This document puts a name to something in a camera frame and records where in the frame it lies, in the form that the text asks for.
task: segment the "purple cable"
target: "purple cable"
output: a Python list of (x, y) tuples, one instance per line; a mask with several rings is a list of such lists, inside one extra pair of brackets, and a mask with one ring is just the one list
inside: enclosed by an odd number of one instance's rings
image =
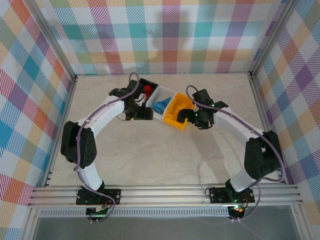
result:
[(266, 179), (266, 180), (268, 180), (268, 181), (275, 182), (275, 183), (277, 183), (277, 182), (282, 182), (282, 181), (285, 179), (285, 175), (286, 175), (285, 165), (284, 165), (284, 163), (283, 163), (283, 161), (282, 161), (282, 159), (281, 159), (280, 154), (278, 153), (278, 151), (276, 150), (276, 148), (272, 145), (272, 143), (271, 143), (267, 138), (265, 138), (262, 134), (260, 134), (260, 133), (257, 132), (256, 130), (254, 130), (251, 126), (249, 126), (249, 125), (246, 124), (244, 121), (242, 121), (239, 117), (231, 114), (230, 112), (225, 111), (225, 110), (222, 110), (222, 109), (217, 108), (217, 107), (207, 106), (207, 105), (204, 105), (204, 104), (201, 104), (201, 103), (195, 101), (195, 100), (190, 96), (190, 94), (188, 93), (188, 89), (189, 89), (189, 88), (193, 88), (193, 89), (195, 89), (196, 91), (198, 91), (198, 90), (197, 90), (197, 88), (196, 88), (195, 86), (193, 86), (193, 85), (189, 85), (189, 86), (187, 86), (186, 89), (185, 89), (186, 95), (191, 99), (191, 101), (192, 101), (194, 104), (196, 104), (196, 105), (198, 105), (198, 106), (200, 106), (200, 107), (206, 108), (206, 109), (216, 110), (216, 111), (218, 111), (218, 112), (221, 112), (221, 113), (224, 113), (224, 114), (228, 115), (229, 117), (234, 118), (236, 121), (238, 121), (240, 124), (242, 124), (244, 127), (246, 127), (247, 129), (249, 129), (251, 132), (253, 132), (253, 133), (256, 134), (257, 136), (259, 136), (263, 141), (265, 141), (265, 142), (270, 146), (270, 148), (272, 149), (272, 151), (274, 152), (274, 154), (275, 154), (276, 157), (278, 158), (278, 161), (279, 161), (280, 166), (281, 166), (280, 168), (281, 168), (282, 176), (281, 176), (279, 179), (271, 179), (271, 178), (268, 178), (268, 177), (263, 177), (263, 179)]
[[(131, 92), (129, 92), (128, 94), (126, 94), (126, 95), (124, 95), (124, 96), (122, 96), (122, 97), (119, 97), (119, 98), (117, 98), (117, 99), (115, 99), (115, 100), (109, 101), (109, 102), (107, 102), (106, 104), (103, 104), (103, 105), (101, 105), (100, 107), (98, 107), (98, 109), (96, 109), (93, 113), (91, 113), (90, 116), (83, 122), (83, 124), (81, 125), (81, 127), (80, 127), (80, 129), (79, 129), (79, 131), (78, 131), (78, 134), (77, 134), (77, 136), (76, 136), (77, 162), (76, 162), (76, 166), (75, 166), (75, 168), (73, 169), (73, 171), (77, 172), (80, 181), (84, 184), (84, 187), (85, 187), (86, 189), (88, 189), (89, 191), (91, 191), (91, 192), (93, 192), (93, 193), (95, 193), (95, 194), (98, 194), (98, 195), (101, 195), (101, 196), (103, 196), (103, 197), (105, 197), (105, 198), (110, 199), (110, 200), (112, 201), (112, 203), (113, 203), (113, 204), (112, 204), (112, 209), (111, 209), (111, 211), (110, 211), (106, 216), (104, 216), (102, 219), (100, 219), (100, 222), (102, 222), (103, 220), (105, 220), (107, 217), (109, 217), (109, 216), (112, 214), (112, 212), (114, 211), (114, 209), (115, 209), (115, 207), (116, 207), (116, 201), (115, 201), (111, 196), (108, 196), (108, 195), (105, 195), (105, 194), (103, 194), (103, 193), (101, 193), (101, 192), (98, 192), (98, 191), (96, 191), (96, 190), (93, 190), (91, 187), (89, 187), (89, 186), (85, 183), (85, 180), (84, 180), (84, 179), (82, 178), (82, 176), (80, 175), (80, 173), (79, 173), (79, 167), (80, 167), (80, 162), (81, 162), (81, 151), (80, 151), (80, 138), (81, 138), (81, 137), (80, 137), (80, 136), (81, 136), (82, 130), (84, 129), (84, 127), (85, 127), (86, 124), (87, 124), (87, 121), (90, 121), (97, 113), (99, 113), (99, 112), (100, 112), (102, 109), (104, 109), (105, 107), (108, 107), (108, 106), (111, 105), (111, 104), (114, 104), (114, 103), (116, 103), (116, 102), (118, 102), (118, 101), (120, 101), (120, 100), (122, 100), (122, 99), (125, 99), (125, 98), (129, 97), (130, 95), (132, 95), (132, 94), (137, 90), (137, 88), (138, 88), (138, 86), (139, 86), (139, 83), (140, 83), (140, 79), (139, 79), (139, 76), (138, 76), (138, 74), (137, 74), (136, 72), (131, 72), (130, 75), (129, 75), (129, 81), (131, 80), (132, 75), (135, 75), (136, 78), (137, 78), (137, 80), (136, 80), (136, 85), (135, 85), (134, 89), (133, 89)], [(91, 219), (91, 214), (89, 215), (89, 220), (90, 220), (91, 223), (93, 222), (93, 220)]]

